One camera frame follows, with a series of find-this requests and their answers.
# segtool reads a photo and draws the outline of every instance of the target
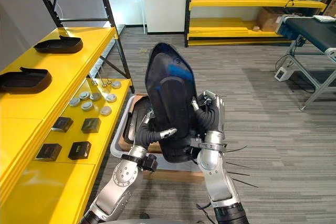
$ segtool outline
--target small white box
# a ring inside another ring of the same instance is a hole
[[[313,17],[322,23],[335,22],[336,20],[336,18],[333,18],[330,16],[323,16],[323,15],[313,15]]]
[[[280,67],[277,73],[275,74],[275,79],[278,81],[287,81],[292,74],[294,73],[294,69],[290,67]]]

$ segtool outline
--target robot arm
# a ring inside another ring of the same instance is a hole
[[[191,145],[201,149],[197,163],[204,175],[216,219],[220,224],[248,224],[235,185],[226,171],[223,99],[205,91],[199,100],[207,105],[207,111],[198,107],[196,99],[193,99],[192,106],[198,122],[206,130],[206,135],[203,142],[196,138]]]
[[[135,136],[134,145],[127,155],[121,156],[121,162],[115,167],[111,180],[95,198],[80,224],[96,224],[101,221],[117,220],[124,210],[132,192],[142,182],[143,170],[155,171],[157,162],[152,154],[146,156],[151,143],[167,138],[177,129],[162,132],[149,130],[150,112],[141,123]]]

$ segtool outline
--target yellow shelving unit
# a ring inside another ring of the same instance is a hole
[[[240,18],[192,18],[189,37],[281,37],[274,31],[253,31],[255,21]]]
[[[324,11],[326,4],[312,0],[191,0],[190,10],[196,6],[268,6],[268,7],[306,7]]]
[[[245,45],[245,44],[274,44],[288,43],[289,40],[277,38],[228,38],[209,40],[189,40],[189,46],[216,46],[216,45]]]
[[[61,116],[71,118],[73,124],[66,133],[50,131],[43,141],[62,146],[57,159],[54,162],[30,160],[1,208],[1,223],[14,224],[18,220],[24,220],[25,223],[77,224],[80,220],[131,84],[130,79],[119,80],[121,87],[113,89],[111,85],[103,88],[100,79],[95,81],[97,86],[86,79],[75,96],[89,91],[101,93],[102,98],[93,102],[94,108],[88,112],[84,112],[80,105],[65,108]],[[109,93],[117,96],[114,103],[108,103],[104,99]],[[103,106],[110,106],[112,113],[108,116],[100,115]],[[81,131],[85,118],[101,120],[98,133],[85,134]],[[81,141],[91,143],[88,158],[69,159],[73,142]]]
[[[75,54],[41,54],[30,48],[1,72],[26,67],[47,69],[52,76],[40,93],[0,94],[1,205],[109,41],[117,38],[114,27],[71,27],[56,28],[42,41],[60,35],[80,37],[83,48]]]
[[[185,46],[264,44],[289,42],[279,39],[273,31],[253,31],[255,21],[242,21],[239,18],[190,18],[193,7],[231,6],[231,7],[306,7],[324,11],[326,4],[311,0],[190,0],[186,9]],[[216,38],[193,40],[192,38]]]

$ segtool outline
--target cardboard box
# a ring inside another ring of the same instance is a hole
[[[278,8],[263,7],[257,16],[257,24],[262,31],[275,31],[281,16],[285,14]]]
[[[336,0],[332,0],[329,6],[325,9],[323,15],[336,17]]]

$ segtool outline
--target black box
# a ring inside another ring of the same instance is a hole
[[[61,149],[59,144],[43,144],[34,160],[55,161]]]
[[[86,118],[83,122],[83,133],[98,133],[100,127],[99,118]]]
[[[60,116],[56,123],[54,123],[53,127],[51,128],[52,131],[59,131],[59,132],[67,132],[70,126],[72,125],[73,120],[71,118],[65,118]]]
[[[68,158],[72,160],[86,159],[89,157],[91,144],[88,141],[74,142],[72,144]]]

